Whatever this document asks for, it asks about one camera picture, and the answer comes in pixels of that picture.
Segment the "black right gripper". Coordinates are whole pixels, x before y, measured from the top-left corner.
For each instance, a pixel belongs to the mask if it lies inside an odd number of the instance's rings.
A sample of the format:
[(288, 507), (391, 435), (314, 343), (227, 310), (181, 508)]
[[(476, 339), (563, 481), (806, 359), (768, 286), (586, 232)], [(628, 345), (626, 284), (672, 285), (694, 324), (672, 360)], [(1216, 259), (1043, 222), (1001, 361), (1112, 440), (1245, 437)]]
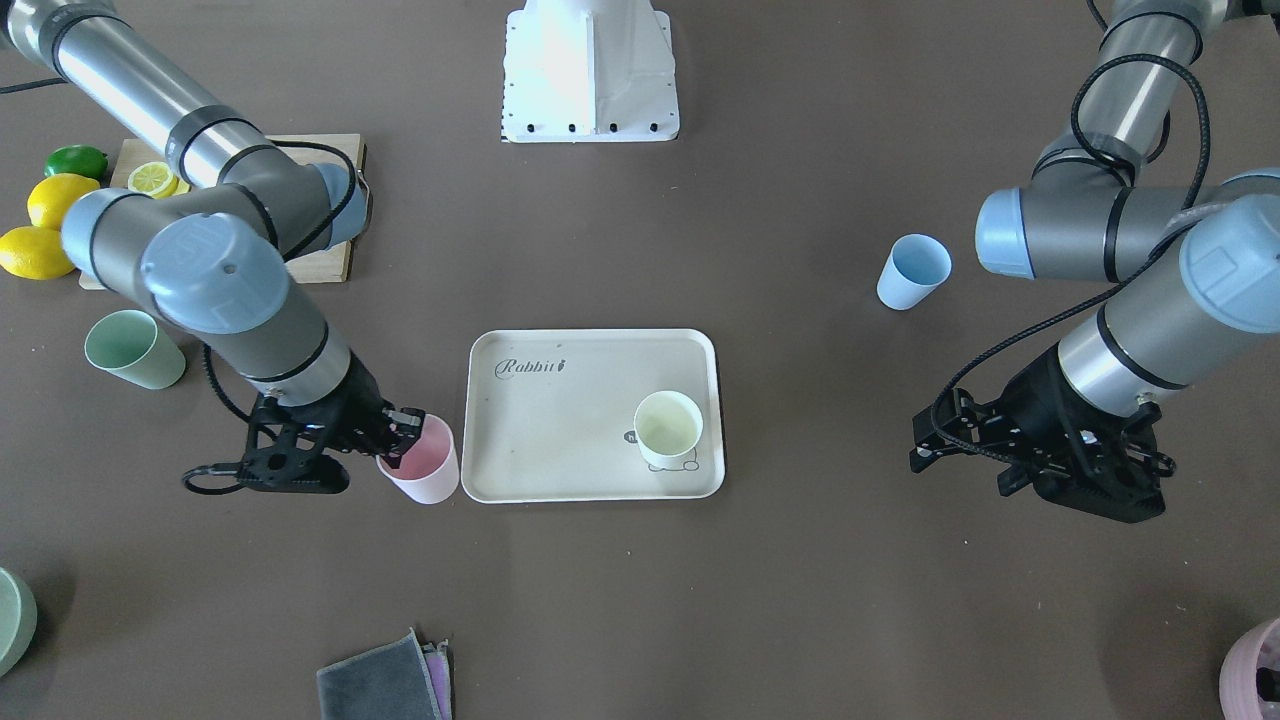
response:
[(315, 441), (339, 452), (355, 451), (398, 462), (422, 434), (426, 413), (394, 407), (384, 400), (358, 356), (338, 386), (316, 402), (300, 407), (300, 421), (316, 427)]

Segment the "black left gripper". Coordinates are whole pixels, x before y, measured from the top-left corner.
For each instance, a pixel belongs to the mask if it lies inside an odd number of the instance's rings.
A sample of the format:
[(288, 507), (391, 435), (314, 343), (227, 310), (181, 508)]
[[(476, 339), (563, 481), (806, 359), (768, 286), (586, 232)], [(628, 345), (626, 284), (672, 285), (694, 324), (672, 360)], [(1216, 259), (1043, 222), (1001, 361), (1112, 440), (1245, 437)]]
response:
[(1051, 503), (1124, 523), (1165, 512), (1161, 482), (1176, 470), (1158, 451), (1155, 402), (1129, 416), (1100, 411), (1068, 383), (1056, 348), (1018, 373), (995, 402), (1018, 436), (997, 477), (1004, 497), (1024, 487)]

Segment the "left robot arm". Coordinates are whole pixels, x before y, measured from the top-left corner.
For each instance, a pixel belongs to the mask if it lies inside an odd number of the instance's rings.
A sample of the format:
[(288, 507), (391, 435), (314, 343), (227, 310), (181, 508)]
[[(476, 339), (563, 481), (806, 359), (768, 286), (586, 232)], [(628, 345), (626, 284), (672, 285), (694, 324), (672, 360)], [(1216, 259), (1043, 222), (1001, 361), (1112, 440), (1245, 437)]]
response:
[(988, 272), (1105, 281), (1112, 293), (975, 406), (998, 491), (1124, 523), (1165, 510), (1174, 461), (1155, 423), (1175, 395), (1277, 333), (1277, 170), (1201, 192), (1142, 188), (1180, 74), (1225, 22), (1275, 1), (1117, 1), (1093, 73), (1030, 181), (992, 193), (975, 224)]

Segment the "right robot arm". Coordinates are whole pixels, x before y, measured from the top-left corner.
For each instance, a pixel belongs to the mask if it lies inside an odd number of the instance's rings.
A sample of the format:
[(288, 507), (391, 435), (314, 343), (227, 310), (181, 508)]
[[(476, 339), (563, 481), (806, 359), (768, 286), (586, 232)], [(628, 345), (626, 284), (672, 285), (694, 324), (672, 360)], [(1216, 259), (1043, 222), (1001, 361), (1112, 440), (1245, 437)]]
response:
[(256, 388), (251, 429), (279, 433), (246, 461), (403, 455), (422, 414), (383, 398), (287, 269), (365, 231), (355, 165), (292, 159), (110, 1), (5, 1), (3, 41), (91, 96), (189, 184), (169, 199), (95, 190), (72, 205), (65, 246), (76, 268), (200, 338)]

